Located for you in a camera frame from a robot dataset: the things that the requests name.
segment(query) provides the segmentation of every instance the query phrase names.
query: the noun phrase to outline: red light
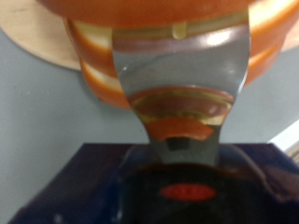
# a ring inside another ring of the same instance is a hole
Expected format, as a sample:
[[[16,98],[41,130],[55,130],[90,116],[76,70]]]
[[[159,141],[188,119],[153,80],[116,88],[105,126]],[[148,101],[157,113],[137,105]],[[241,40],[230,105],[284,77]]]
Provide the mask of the red light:
[[[203,201],[214,198],[216,191],[201,184],[175,184],[160,190],[162,196],[177,201]]]

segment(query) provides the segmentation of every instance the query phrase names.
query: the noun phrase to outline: red indicator light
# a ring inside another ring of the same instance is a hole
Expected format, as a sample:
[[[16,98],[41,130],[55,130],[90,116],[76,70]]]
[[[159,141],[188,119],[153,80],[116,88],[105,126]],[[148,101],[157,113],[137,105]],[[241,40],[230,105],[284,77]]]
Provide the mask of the red indicator light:
[[[201,184],[175,184],[160,190],[162,196],[177,201],[203,201],[214,198],[216,191]]]

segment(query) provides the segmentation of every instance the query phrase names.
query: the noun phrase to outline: gray table surface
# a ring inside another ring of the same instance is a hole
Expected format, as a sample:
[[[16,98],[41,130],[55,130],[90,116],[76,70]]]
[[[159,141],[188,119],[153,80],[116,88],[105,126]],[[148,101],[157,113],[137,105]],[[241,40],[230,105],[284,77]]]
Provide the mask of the gray table surface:
[[[299,119],[299,48],[237,98],[223,143],[265,143]],[[133,112],[97,101],[79,71],[27,53],[0,30],[0,224],[89,143],[146,143]]]

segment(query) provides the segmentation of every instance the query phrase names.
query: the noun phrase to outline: wooden board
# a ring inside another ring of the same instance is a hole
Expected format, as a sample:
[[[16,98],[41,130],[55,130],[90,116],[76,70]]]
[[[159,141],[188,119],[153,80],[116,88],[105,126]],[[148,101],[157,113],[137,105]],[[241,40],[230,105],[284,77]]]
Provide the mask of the wooden board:
[[[36,0],[0,0],[0,26],[21,48],[48,62],[78,69],[73,50],[60,17]],[[289,32],[283,50],[299,45],[299,22]]]

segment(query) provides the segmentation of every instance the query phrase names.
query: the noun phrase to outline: white stripe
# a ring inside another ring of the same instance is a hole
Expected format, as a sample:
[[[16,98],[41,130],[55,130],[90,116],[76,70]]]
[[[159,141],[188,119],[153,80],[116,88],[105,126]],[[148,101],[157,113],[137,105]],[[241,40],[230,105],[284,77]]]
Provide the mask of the white stripe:
[[[283,132],[272,138],[268,143],[273,143],[279,149],[286,152],[299,140],[299,120],[289,126]]]

